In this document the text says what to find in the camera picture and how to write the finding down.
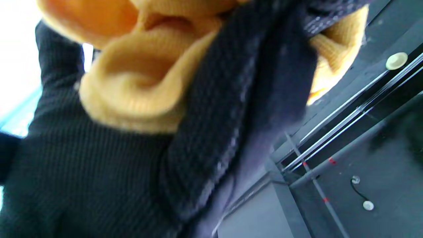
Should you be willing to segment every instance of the gray panel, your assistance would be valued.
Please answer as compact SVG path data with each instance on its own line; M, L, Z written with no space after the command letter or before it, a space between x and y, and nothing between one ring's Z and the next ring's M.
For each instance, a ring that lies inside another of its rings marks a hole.
M310 237L310 232L306 229L307 226L303 217L301 216L301 213L299 212L298 207L295 205L296 203L291 194L291 191L289 190L289 187L277 183L273 183L273 186L294 237Z
M423 18L423 1L393 0L366 29L367 47L361 58L373 62Z
M369 15L367 17L367 23L370 23L375 20L375 17L380 13L380 11L386 7L389 2L394 0L376 0L373 1L369 8Z
M219 238L294 238L272 185L268 185L219 226Z

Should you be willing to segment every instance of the person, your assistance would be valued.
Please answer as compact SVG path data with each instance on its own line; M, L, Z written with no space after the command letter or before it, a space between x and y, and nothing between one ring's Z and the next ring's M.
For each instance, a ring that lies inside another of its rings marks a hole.
M210 237L283 128L304 114L317 56L300 2L236 12L203 59L175 135L91 121L74 89L82 47L41 21L43 92L28 136L0 136L10 144L0 147L0 237Z

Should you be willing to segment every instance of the round cap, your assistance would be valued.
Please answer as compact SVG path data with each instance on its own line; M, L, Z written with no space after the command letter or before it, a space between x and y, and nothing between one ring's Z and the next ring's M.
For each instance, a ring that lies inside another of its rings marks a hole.
M363 208L366 211L371 211L371 210L374 209L374 204L372 202L370 202L370 201L365 201L365 202L363 202Z
M404 52L396 53L388 58L386 61L386 68L388 70L395 70L401 68L408 60L408 55Z

